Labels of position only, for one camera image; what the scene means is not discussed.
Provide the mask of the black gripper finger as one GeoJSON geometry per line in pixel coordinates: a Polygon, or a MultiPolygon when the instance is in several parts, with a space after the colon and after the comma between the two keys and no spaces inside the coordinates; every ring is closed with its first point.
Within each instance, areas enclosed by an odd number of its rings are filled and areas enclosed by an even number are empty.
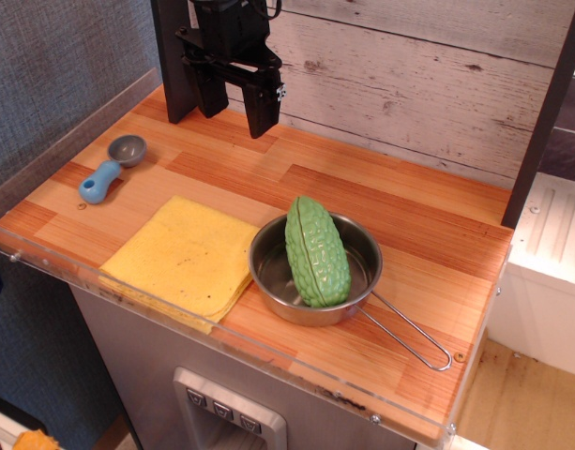
{"type": "Polygon", "coordinates": [[[252,139],[262,137],[280,118],[285,84],[278,70],[257,71],[242,87],[246,116],[252,139]]]}
{"type": "Polygon", "coordinates": [[[218,77],[211,66],[193,67],[198,106],[206,118],[211,118],[227,108],[225,81],[218,77]]]}

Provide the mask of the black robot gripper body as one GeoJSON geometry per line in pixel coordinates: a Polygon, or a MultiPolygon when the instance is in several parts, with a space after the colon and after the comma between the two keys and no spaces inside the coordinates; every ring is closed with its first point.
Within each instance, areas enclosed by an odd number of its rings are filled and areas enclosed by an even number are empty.
{"type": "Polygon", "coordinates": [[[189,22],[175,33],[189,82],[198,89],[226,83],[281,89],[282,62],[266,45],[281,7],[280,1],[274,7],[266,1],[189,1],[189,22]]]}

